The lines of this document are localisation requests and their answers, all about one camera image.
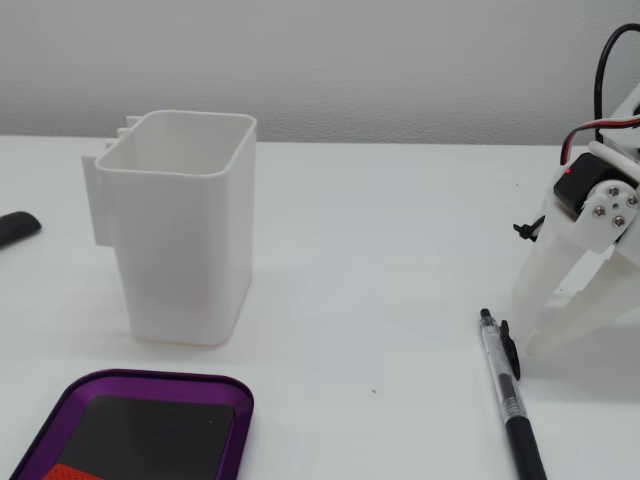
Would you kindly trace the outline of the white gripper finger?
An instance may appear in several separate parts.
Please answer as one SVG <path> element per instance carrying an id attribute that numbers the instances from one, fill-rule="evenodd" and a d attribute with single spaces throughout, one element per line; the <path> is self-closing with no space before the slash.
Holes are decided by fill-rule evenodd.
<path id="1" fill-rule="evenodd" d="M 513 339 L 517 343 L 529 343 L 546 302 L 581 258 L 581 246 L 568 236 L 573 224 L 564 213 L 545 214 L 513 288 Z"/>
<path id="2" fill-rule="evenodd" d="M 622 181 L 591 189 L 572 216 L 552 192 L 528 257 L 528 353 L 540 355 L 612 323 L 639 307 L 639 193 Z M 554 291 L 588 252 L 612 253 L 556 317 L 539 324 Z"/>

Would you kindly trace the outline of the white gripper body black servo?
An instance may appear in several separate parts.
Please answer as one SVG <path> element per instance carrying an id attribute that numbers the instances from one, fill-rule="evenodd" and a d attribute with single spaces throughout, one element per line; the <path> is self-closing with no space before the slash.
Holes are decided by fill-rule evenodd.
<path id="1" fill-rule="evenodd" d="M 586 153 L 564 167 L 553 193 L 575 220 L 586 211 L 596 219 L 632 221 L 639 208 L 638 188 L 639 161 L 592 142 Z"/>

